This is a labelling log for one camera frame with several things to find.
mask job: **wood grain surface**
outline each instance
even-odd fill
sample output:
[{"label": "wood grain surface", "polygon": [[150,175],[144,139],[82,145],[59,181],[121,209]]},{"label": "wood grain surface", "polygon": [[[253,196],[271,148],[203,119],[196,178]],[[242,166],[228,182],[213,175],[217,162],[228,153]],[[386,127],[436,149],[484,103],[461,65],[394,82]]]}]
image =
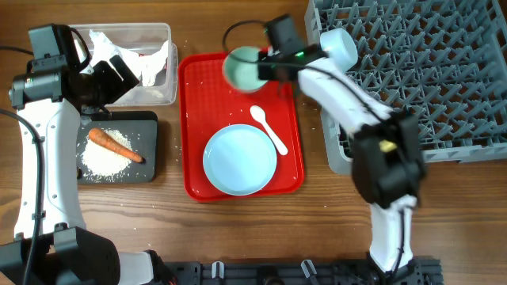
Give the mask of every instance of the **wood grain surface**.
[{"label": "wood grain surface", "polygon": [[[4,1],[0,44],[30,48],[28,29],[49,22],[91,24],[165,22],[180,59],[220,50],[228,26],[250,18],[290,13],[302,36],[307,0],[274,1]],[[265,45],[258,27],[231,34],[231,46]],[[0,107],[28,56],[0,51]],[[178,102],[153,110],[160,119],[157,178],[148,184],[79,187],[88,230],[111,239],[120,251],[154,249],[166,261],[256,262],[362,258],[371,234],[368,205],[350,177],[331,172],[320,107],[298,97],[306,180],[294,194],[199,204],[183,189]],[[21,198],[21,135],[0,117],[0,243],[13,239]],[[507,283],[507,161],[429,167],[422,208],[414,215],[416,256],[441,259],[446,284]],[[3,275],[0,284],[10,283]]]}]

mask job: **blue plate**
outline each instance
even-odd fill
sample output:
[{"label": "blue plate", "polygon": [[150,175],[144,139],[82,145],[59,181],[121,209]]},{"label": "blue plate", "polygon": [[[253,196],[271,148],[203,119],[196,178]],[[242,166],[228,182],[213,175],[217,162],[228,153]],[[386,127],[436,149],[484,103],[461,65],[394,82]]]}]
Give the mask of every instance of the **blue plate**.
[{"label": "blue plate", "polygon": [[253,194],[273,178],[276,150],[256,127],[236,124],[212,136],[204,149],[206,176],[220,191],[234,196]]}]

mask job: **white spoon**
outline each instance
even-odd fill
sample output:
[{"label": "white spoon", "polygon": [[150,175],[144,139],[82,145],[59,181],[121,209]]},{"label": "white spoon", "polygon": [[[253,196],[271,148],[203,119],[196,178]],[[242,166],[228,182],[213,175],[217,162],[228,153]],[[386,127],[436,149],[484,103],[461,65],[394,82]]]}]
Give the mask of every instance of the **white spoon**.
[{"label": "white spoon", "polygon": [[278,135],[275,134],[275,132],[271,129],[271,127],[266,122],[266,113],[264,112],[264,110],[261,107],[254,105],[250,108],[250,114],[252,114],[252,117],[254,120],[256,120],[257,122],[262,124],[262,127],[264,127],[264,129],[268,133],[270,139],[275,144],[278,152],[281,155],[288,154],[287,147],[284,145],[284,143],[280,140]]}]

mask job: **orange carrot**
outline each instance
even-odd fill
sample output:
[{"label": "orange carrot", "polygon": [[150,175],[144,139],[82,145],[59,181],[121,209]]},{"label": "orange carrot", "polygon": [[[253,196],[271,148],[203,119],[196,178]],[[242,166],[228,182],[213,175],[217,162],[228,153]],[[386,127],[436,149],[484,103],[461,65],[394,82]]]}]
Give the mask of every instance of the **orange carrot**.
[{"label": "orange carrot", "polygon": [[88,133],[88,136],[92,140],[92,142],[96,143],[99,146],[105,147],[108,150],[114,151],[115,153],[124,156],[128,159],[133,160],[134,162],[143,162],[143,157],[136,154],[132,150],[129,150],[127,147],[120,145],[117,141],[112,139],[108,134],[98,128],[93,128]]}]

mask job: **gray dish rack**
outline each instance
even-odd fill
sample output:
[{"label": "gray dish rack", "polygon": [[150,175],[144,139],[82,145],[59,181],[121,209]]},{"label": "gray dish rack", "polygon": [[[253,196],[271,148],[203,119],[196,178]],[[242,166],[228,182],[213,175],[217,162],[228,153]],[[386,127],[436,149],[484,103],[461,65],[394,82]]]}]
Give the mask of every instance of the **gray dish rack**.
[{"label": "gray dish rack", "polygon": [[[307,38],[344,28],[359,52],[346,74],[419,117],[426,162],[507,158],[507,24],[497,0],[310,0]],[[322,110],[330,168],[349,174],[350,138]]]}]

